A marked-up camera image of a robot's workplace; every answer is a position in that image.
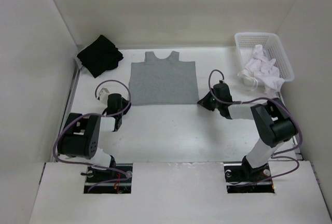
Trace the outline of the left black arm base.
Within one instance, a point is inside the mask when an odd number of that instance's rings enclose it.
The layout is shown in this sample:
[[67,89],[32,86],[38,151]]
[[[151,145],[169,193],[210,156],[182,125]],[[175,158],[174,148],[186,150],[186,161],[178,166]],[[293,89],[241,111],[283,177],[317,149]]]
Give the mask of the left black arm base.
[[85,178],[84,194],[130,194],[133,164],[115,164],[114,167],[128,172],[130,178],[119,172],[97,170],[89,166],[85,173],[81,173]]

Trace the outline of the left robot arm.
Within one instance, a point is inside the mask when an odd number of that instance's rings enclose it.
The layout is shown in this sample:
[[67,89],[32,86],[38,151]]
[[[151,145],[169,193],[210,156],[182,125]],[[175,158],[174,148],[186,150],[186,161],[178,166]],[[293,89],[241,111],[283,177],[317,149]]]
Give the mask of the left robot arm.
[[98,100],[106,104],[101,114],[69,114],[64,130],[54,145],[53,154],[62,163],[93,167],[99,170],[98,174],[104,181],[109,182],[115,179],[116,172],[121,174],[122,171],[116,168],[114,157],[98,147],[101,120],[109,119],[110,130],[118,131],[131,102],[119,93],[106,93],[98,96]]

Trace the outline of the grey tank top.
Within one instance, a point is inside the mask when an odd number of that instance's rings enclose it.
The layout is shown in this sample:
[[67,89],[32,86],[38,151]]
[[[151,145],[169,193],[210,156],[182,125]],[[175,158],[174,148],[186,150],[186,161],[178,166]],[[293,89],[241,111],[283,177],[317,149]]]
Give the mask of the grey tank top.
[[181,61],[179,55],[172,51],[160,59],[147,51],[143,62],[131,64],[132,105],[188,105],[199,100],[196,63]]

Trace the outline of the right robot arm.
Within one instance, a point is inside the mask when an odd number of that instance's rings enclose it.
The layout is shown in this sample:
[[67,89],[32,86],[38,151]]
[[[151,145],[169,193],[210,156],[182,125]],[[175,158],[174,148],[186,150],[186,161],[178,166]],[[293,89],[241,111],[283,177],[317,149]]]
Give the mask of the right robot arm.
[[253,120],[259,135],[253,149],[242,159],[241,175],[253,180],[259,175],[273,153],[298,133],[288,110],[279,98],[265,99],[263,103],[236,102],[232,100],[229,87],[220,81],[198,100],[198,105],[214,111],[226,119]]

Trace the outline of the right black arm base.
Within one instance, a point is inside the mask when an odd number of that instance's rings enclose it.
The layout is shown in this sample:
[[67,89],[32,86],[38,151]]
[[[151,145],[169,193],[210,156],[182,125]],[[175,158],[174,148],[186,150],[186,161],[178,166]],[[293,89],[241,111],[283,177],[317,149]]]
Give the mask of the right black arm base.
[[272,179],[260,182],[271,176],[267,163],[255,169],[246,163],[225,163],[224,172],[228,193],[274,193]]

